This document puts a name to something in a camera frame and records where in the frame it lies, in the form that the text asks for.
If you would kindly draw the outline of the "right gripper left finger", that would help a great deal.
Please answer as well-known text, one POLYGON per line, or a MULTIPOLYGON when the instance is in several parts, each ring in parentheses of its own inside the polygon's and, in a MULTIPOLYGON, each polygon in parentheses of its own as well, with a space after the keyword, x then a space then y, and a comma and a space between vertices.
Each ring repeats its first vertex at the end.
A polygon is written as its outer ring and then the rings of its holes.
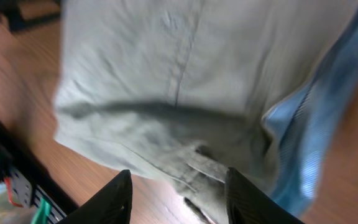
POLYGON ((58 224, 129 224, 132 196, 131 172, 122 170, 86 203, 58 224))

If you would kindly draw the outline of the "khaki shorts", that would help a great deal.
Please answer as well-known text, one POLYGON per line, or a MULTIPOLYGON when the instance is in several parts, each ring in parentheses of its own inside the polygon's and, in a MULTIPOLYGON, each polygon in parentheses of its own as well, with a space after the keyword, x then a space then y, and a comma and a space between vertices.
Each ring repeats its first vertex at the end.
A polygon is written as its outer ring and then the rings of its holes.
POLYGON ((67 1, 55 140, 227 223, 233 167, 292 215, 358 85, 358 1, 67 1))

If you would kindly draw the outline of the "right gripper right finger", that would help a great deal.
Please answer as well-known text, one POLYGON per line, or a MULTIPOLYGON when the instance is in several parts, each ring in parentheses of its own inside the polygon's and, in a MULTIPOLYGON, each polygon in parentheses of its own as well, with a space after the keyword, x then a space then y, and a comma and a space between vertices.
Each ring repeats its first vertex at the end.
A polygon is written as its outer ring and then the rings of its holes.
POLYGON ((229 224, 303 224, 235 168, 226 172, 224 194, 229 224))

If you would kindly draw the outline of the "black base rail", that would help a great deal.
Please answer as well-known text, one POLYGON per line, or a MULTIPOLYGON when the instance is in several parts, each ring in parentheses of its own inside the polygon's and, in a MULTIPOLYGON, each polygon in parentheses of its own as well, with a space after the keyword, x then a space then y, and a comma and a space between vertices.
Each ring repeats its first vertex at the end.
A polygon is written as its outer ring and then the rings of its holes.
POLYGON ((58 223, 74 212, 77 204, 51 178, 38 159, 0 122, 0 183, 8 186, 15 206, 40 208, 44 199, 51 206, 47 223, 58 223))

